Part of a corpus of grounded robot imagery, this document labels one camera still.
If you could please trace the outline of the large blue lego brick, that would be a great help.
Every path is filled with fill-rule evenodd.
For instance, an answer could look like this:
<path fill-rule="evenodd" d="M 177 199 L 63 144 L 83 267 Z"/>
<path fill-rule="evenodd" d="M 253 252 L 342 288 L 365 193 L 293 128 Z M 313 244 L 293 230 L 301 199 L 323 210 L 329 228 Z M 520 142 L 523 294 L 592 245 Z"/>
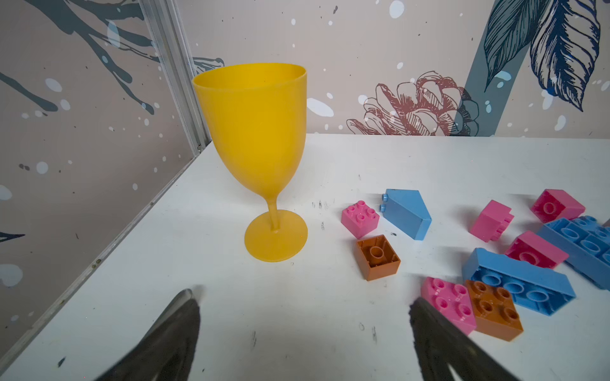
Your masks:
<path fill-rule="evenodd" d="M 609 227 L 594 217 L 561 218 L 537 235 L 568 254 L 565 263 L 596 287 L 609 290 Z"/>

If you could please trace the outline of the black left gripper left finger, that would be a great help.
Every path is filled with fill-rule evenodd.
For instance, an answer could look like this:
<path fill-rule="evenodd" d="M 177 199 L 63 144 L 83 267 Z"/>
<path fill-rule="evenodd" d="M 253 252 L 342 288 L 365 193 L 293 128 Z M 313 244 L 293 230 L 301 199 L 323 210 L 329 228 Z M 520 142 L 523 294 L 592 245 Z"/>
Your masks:
<path fill-rule="evenodd" d="M 168 304 L 141 341 L 99 380 L 186 380 L 200 331 L 200 306 L 184 289 Z"/>

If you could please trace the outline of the blue sloped lego brick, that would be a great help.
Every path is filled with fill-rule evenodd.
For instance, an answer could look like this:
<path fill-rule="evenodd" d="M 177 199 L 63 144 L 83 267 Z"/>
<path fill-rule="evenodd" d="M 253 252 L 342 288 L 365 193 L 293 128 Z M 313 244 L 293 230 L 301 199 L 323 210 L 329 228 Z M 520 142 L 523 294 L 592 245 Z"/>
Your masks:
<path fill-rule="evenodd" d="M 416 241 L 423 241 L 432 218 L 418 190 L 387 189 L 382 195 L 381 214 Z"/>

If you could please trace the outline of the brown lego brick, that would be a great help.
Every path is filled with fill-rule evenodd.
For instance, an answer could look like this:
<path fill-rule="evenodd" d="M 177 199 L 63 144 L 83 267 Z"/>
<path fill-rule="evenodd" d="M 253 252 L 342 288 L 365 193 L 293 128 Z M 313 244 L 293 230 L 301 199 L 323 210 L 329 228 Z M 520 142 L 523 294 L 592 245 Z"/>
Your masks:
<path fill-rule="evenodd" d="M 384 235 L 356 242 L 354 258 L 366 281 L 397 274 L 400 258 Z"/>
<path fill-rule="evenodd" d="M 512 341 L 524 332 L 512 296 L 503 287 L 481 281 L 465 281 L 470 293 L 476 331 L 504 341 Z"/>

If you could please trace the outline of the pink lego brick front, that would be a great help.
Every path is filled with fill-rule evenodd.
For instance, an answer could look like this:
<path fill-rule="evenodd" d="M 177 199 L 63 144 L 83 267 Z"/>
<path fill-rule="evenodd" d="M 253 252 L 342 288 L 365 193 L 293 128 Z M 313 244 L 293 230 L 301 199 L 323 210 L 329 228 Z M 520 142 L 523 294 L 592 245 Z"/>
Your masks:
<path fill-rule="evenodd" d="M 421 297 L 452 322 L 466 336 L 476 328 L 470 294 L 466 286 L 427 277 L 420 290 Z"/>

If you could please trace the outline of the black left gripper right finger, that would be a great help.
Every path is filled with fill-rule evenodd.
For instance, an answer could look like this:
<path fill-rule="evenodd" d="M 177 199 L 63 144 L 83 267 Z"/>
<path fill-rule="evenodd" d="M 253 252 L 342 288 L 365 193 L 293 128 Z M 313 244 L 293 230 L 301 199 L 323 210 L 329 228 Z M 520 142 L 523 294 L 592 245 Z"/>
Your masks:
<path fill-rule="evenodd" d="M 425 380 L 515 380 L 516 377 L 471 341 L 424 298 L 410 306 L 410 323 Z"/>

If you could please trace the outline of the blue long lego brick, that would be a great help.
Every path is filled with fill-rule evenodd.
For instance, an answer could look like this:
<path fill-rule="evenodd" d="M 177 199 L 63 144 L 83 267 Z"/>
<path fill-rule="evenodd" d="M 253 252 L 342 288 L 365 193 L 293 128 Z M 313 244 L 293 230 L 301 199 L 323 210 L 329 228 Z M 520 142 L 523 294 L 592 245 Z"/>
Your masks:
<path fill-rule="evenodd" d="M 503 287 L 516 305 L 551 316 L 576 298 L 568 278 L 548 268 L 476 248 L 462 266 L 462 278 Z"/>

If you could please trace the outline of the brown lego brick front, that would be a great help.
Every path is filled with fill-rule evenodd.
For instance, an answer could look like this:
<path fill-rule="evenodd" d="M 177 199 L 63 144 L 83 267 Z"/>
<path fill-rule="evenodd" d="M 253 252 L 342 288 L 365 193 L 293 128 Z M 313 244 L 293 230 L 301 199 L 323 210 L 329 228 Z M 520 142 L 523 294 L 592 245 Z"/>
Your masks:
<path fill-rule="evenodd" d="M 524 332 L 512 296 L 503 287 L 481 281 L 465 281 L 470 293 L 476 331 L 504 341 L 512 341 Z"/>

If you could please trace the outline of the small pink lego brick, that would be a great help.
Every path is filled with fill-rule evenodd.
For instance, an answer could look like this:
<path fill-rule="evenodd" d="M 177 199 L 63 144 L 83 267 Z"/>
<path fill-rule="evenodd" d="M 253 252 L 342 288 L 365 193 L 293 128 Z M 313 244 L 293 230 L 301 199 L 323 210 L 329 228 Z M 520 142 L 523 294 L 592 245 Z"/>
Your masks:
<path fill-rule="evenodd" d="M 363 238 L 378 227 L 379 214 L 363 200 L 348 206 L 342 211 L 341 223 L 357 239 Z"/>

